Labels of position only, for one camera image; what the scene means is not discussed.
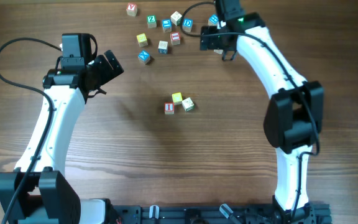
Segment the blue X letter block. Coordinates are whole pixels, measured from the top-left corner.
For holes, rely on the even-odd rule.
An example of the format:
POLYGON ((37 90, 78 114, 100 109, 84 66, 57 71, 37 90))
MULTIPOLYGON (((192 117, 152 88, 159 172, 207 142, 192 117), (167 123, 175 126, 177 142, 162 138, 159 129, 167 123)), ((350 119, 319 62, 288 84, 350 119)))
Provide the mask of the blue X letter block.
POLYGON ((141 51, 138 55, 138 59, 140 62, 142 62, 144 65, 147 65, 150 61, 150 54, 146 51, 141 51))

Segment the green J letter block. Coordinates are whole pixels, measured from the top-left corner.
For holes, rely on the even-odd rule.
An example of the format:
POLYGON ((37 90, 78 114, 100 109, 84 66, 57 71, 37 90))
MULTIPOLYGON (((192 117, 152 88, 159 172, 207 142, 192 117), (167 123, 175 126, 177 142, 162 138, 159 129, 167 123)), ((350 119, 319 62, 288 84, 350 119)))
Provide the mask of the green J letter block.
POLYGON ((182 103, 182 106, 185 111, 192 110, 195 106, 195 104, 193 103, 191 98, 186 98, 186 99, 182 100, 181 103, 182 103))

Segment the yellow O letter block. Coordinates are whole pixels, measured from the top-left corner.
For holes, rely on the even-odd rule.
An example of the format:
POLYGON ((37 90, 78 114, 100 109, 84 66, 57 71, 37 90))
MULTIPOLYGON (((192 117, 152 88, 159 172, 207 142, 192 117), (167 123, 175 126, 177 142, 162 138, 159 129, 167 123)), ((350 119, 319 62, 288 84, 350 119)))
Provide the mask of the yellow O letter block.
POLYGON ((182 95, 180 92, 172 94, 172 101, 174 105, 180 105, 183 101, 182 95))

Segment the red I letter block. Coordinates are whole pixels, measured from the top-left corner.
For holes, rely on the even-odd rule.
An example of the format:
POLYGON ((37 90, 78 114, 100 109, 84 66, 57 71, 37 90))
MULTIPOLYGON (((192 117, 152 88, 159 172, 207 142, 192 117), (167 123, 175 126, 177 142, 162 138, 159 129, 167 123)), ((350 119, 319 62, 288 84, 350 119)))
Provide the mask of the red I letter block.
POLYGON ((175 113, 174 103, 165 103, 164 104, 164 113, 165 114, 174 114, 175 113))

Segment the green N letter block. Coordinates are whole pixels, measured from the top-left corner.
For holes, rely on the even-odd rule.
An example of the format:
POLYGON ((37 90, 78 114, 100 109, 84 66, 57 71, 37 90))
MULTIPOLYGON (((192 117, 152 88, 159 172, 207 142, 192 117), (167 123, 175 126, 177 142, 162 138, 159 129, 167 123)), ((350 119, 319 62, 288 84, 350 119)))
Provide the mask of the green N letter block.
POLYGON ((214 52, 217 54, 223 54, 223 50, 219 50, 219 49, 215 49, 214 52))

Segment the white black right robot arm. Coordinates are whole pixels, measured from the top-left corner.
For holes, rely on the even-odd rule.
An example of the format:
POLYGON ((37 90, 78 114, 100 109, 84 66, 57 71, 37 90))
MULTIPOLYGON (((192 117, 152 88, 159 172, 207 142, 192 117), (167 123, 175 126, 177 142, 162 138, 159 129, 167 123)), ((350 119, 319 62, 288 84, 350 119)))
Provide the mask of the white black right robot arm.
POLYGON ((218 25, 201 33, 201 48, 234 51, 262 82, 269 97, 264 133, 277 155, 275 201, 283 211, 295 212, 309 202, 307 166, 319 153, 324 89, 290 65, 257 13, 246 14, 239 1, 213 4, 218 25))

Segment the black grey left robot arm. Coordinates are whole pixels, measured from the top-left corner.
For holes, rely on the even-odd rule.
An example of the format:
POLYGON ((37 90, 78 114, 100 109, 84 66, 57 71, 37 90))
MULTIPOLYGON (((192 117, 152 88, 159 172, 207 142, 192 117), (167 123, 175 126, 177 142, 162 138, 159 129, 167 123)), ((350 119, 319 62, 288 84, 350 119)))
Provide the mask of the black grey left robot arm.
POLYGON ((0 173, 4 223, 121 223, 108 199, 79 198, 65 178, 68 147, 86 102, 123 73, 91 34, 63 34, 62 55, 38 89, 42 109, 14 170, 0 173))

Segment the blue symbol block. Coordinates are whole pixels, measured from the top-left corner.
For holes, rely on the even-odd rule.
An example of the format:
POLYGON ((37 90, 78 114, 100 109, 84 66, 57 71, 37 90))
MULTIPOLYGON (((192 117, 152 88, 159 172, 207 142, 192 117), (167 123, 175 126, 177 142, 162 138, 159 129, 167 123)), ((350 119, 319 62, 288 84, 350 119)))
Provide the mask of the blue symbol block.
POLYGON ((209 19, 208 19, 208 25, 209 26, 217 26, 219 22, 219 19, 217 17, 217 15, 213 14, 209 19))

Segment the plain top green-sided block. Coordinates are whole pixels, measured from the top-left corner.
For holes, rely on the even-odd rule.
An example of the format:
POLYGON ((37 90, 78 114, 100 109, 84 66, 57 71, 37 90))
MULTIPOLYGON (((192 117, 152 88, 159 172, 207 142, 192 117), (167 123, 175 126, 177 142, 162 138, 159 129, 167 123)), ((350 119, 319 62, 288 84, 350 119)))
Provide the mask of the plain top green-sided block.
POLYGON ((176 26, 179 26, 182 17, 183 16, 178 11, 175 11, 170 17, 172 24, 176 25, 176 26))

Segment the red E letter block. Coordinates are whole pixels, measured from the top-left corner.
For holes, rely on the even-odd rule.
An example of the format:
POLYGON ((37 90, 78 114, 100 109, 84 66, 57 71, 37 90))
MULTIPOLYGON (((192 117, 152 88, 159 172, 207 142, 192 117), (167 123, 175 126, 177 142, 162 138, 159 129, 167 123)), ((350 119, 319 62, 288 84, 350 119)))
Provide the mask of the red E letter block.
POLYGON ((181 43, 181 37, 179 32, 172 32, 170 34, 170 40, 172 45, 179 45, 181 43))

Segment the yellow top block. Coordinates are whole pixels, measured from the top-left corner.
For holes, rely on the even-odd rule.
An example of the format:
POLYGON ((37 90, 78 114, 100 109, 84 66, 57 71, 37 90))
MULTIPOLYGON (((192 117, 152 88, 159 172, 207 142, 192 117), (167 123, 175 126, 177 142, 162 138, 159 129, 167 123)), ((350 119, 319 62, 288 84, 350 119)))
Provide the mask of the yellow top block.
POLYGON ((137 38, 139 47, 145 47, 148 45, 147 36, 144 33, 137 35, 136 38, 137 38))

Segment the blue 2 number block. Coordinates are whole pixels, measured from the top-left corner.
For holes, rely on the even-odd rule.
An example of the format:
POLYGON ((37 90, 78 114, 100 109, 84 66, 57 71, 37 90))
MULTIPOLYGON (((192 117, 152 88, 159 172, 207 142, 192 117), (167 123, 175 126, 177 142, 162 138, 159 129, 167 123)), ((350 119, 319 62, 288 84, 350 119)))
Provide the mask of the blue 2 number block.
POLYGON ((168 42, 160 40, 158 43, 158 52, 160 54, 168 54, 168 42))

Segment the red Y letter block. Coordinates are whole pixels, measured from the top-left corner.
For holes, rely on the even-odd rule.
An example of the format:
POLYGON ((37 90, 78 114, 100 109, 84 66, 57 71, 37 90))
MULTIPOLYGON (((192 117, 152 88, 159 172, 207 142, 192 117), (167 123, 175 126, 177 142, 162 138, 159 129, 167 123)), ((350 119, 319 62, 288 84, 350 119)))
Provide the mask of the red Y letter block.
POLYGON ((127 15, 128 16, 133 16, 135 17, 137 15, 137 11, 138 11, 138 8, 137 8, 137 4, 134 4, 134 3, 129 3, 127 5, 127 8, 126 8, 126 12, 127 12, 127 15))

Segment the green Z letter block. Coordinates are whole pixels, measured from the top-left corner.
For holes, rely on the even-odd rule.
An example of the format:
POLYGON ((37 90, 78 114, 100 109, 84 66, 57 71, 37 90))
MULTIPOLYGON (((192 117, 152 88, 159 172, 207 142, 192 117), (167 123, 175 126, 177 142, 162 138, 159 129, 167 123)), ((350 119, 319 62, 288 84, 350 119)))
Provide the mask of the green Z letter block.
POLYGON ((148 28, 156 28, 157 27, 157 20, 156 20, 155 15, 147 16, 147 27, 148 28))

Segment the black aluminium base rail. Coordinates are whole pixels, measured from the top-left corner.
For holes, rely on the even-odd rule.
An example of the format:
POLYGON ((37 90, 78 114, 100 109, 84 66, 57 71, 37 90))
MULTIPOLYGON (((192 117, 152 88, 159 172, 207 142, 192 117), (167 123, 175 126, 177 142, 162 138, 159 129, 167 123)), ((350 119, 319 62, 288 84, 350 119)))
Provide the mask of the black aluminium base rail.
POLYGON ((332 224, 328 204, 307 204, 299 208, 295 215, 281 211, 274 204, 252 204, 248 206, 218 207, 150 207, 110 206, 108 223, 116 224, 192 224, 192 223, 299 223, 332 224))

